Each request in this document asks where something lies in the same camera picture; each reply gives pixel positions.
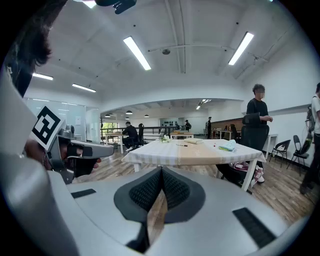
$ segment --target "table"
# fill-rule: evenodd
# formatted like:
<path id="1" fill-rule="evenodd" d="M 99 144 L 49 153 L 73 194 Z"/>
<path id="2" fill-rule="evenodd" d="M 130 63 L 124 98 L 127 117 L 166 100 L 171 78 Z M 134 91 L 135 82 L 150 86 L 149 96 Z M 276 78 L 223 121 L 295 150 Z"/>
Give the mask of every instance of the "table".
<path id="1" fill-rule="evenodd" d="M 266 146 L 265 160 L 268 159 L 269 146 L 270 146 L 271 137 L 275 137 L 275 144 L 274 144 L 274 145 L 277 145 L 278 134 L 276 134 L 276 133 L 274 133 L 274 134 L 269 134 L 269 135 L 268 135 L 268 144 L 267 144 L 267 146 Z"/>
<path id="2" fill-rule="evenodd" d="M 127 134 L 122 134 L 122 133 L 106 133 L 105 134 L 105 139 L 106 139 L 106 143 L 108 144 L 107 136 L 119 137 L 121 154 L 123 154 L 124 153 L 124 146 L 123 146 L 122 138 L 123 137 L 128 137 L 128 135 Z"/>
<path id="3" fill-rule="evenodd" d="M 172 132 L 170 133 L 170 137 L 172 140 L 177 139 L 178 137 L 186 137 L 186 138 L 193 138 L 194 134 L 192 132 Z"/>
<path id="4" fill-rule="evenodd" d="M 134 171 L 141 170 L 141 164 L 154 164 L 161 166 L 205 166 L 229 164 L 250 161 L 242 189 L 247 190 L 256 169 L 257 161 L 266 162 L 261 151 L 236 144 L 235 151 L 229 152 L 219 149 L 225 144 L 225 139 L 204 139 L 201 144 L 184 142 L 187 146 L 179 146 L 182 141 L 173 139 L 169 143 L 155 140 L 134 151 L 129 152 L 122 162 L 133 163 Z"/>

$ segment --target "ceiling light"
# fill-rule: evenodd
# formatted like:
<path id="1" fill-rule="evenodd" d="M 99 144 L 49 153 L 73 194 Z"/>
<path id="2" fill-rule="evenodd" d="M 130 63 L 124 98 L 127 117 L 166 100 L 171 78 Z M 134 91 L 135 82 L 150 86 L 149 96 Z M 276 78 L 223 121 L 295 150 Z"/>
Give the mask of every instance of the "ceiling light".
<path id="1" fill-rule="evenodd" d="M 37 99 L 37 98 L 33 98 L 34 101 L 41 101 L 41 102 L 48 102 L 49 100 L 46 99 Z"/>
<path id="2" fill-rule="evenodd" d="M 61 102 L 62 104 L 68 104 L 68 105 L 73 105 L 73 106 L 78 106 L 77 104 L 72 104 L 72 103 L 65 103 L 65 102 Z"/>
<path id="3" fill-rule="evenodd" d="M 236 49 L 231 60 L 228 62 L 229 65 L 234 65 L 236 63 L 236 61 L 239 59 L 241 54 L 245 51 L 245 49 L 247 48 L 248 44 L 250 43 L 250 41 L 252 40 L 253 37 L 254 37 L 253 34 L 251 34 L 249 32 L 245 32 L 244 37 L 243 37 L 240 45 Z"/>
<path id="4" fill-rule="evenodd" d="M 73 86 L 73 87 L 80 88 L 80 89 L 83 89 L 83 90 L 86 90 L 86 91 L 89 91 L 89 92 L 92 92 L 92 93 L 95 93 L 95 92 L 96 92 L 96 90 L 92 90 L 92 89 L 89 89 L 89 88 L 87 88 L 87 87 L 84 87 L 84 86 L 75 84 L 75 83 L 74 83 L 72 86 Z"/>
<path id="5" fill-rule="evenodd" d="M 33 73 L 32 76 L 36 77 L 36 78 L 43 78 L 43 79 L 48 79 L 48 80 L 54 79 L 52 76 L 48 76 L 48 75 L 44 75 L 44 74 L 37 74 L 37 73 Z"/>
<path id="6" fill-rule="evenodd" d="M 97 4 L 96 4 L 96 1 L 83 1 L 83 3 L 88 6 L 90 9 L 92 9 L 93 7 L 95 7 Z"/>
<path id="7" fill-rule="evenodd" d="M 131 50 L 131 52 L 134 54 L 134 56 L 138 59 L 138 61 L 140 62 L 140 64 L 142 65 L 142 67 L 145 70 L 150 70 L 151 67 L 149 66 L 146 58 L 144 57 L 144 55 L 141 53 L 141 51 L 139 50 L 138 46 L 136 45 L 135 41 L 132 39 L 131 36 L 127 37 L 126 39 L 123 40 L 124 43 L 126 44 L 126 46 L 129 47 L 129 49 Z"/>

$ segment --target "bag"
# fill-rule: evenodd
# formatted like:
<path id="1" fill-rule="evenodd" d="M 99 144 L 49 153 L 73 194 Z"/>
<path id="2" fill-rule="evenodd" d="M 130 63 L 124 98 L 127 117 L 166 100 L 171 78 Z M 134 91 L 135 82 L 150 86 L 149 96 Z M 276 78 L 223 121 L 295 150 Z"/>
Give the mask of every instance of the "bag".
<path id="1" fill-rule="evenodd" d="M 309 122 L 309 125 L 307 124 L 307 127 L 308 127 L 308 132 L 311 133 L 315 130 L 315 124 L 316 124 L 316 121 L 314 119 L 314 116 L 312 115 L 312 104 L 310 104 L 308 106 L 308 110 L 306 112 L 306 120 L 305 122 Z"/>

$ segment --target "hand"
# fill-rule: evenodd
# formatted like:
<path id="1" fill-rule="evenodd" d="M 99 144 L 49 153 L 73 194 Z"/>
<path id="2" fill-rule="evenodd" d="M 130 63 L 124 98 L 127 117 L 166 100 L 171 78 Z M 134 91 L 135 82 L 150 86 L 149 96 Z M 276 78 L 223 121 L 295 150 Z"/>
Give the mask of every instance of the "hand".
<path id="1" fill-rule="evenodd" d="M 260 121 L 272 122 L 274 119 L 271 116 L 260 116 Z"/>

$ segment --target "office chair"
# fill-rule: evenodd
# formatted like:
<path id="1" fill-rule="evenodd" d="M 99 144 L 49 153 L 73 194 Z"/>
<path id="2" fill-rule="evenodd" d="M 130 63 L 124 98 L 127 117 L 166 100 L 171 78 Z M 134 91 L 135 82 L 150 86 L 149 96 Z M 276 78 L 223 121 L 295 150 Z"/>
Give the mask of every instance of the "office chair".
<path id="1" fill-rule="evenodd" d="M 262 151 L 269 134 L 269 126 L 261 124 L 259 113 L 247 114 L 243 117 L 244 126 L 241 129 L 240 144 L 255 150 Z M 217 164 L 216 167 L 222 173 L 221 179 L 226 178 L 229 182 L 241 187 L 247 172 L 237 170 L 229 164 Z"/>
<path id="2" fill-rule="evenodd" d="M 278 155 L 278 153 L 280 153 L 280 154 L 282 155 L 281 165 L 280 165 L 280 168 L 281 168 L 281 167 L 282 167 L 282 160 L 284 159 L 284 154 L 285 154 L 285 158 L 287 159 L 287 150 L 288 150 L 290 141 L 291 141 L 291 139 L 288 139 L 288 140 L 286 140 L 286 141 L 280 142 L 280 143 L 278 143 L 277 145 L 275 145 L 275 147 L 272 149 L 269 162 L 270 162 L 270 160 L 271 160 L 271 157 L 272 157 L 272 154 L 273 154 L 274 151 L 276 152 L 276 155 Z M 283 146 L 284 149 L 283 149 L 283 150 L 279 150 L 278 148 L 279 148 L 280 146 Z"/>
<path id="3" fill-rule="evenodd" d="M 305 159 L 307 159 L 309 157 L 309 154 L 308 153 L 304 153 L 302 152 L 302 147 L 301 147 L 301 143 L 300 143 L 300 139 L 298 137 L 298 135 L 294 135 L 293 136 L 293 142 L 294 142 L 294 146 L 295 146 L 295 152 L 293 153 L 293 156 L 291 158 L 291 161 L 290 163 L 288 164 L 287 166 L 287 169 L 289 168 L 290 164 L 292 163 L 292 159 L 295 159 L 293 160 L 294 162 L 296 161 L 296 159 L 298 158 L 298 163 L 299 163 L 299 175 L 301 176 L 301 169 L 300 169 L 300 161 L 299 161 L 299 158 L 302 158 L 303 159 L 303 166 L 305 166 Z"/>

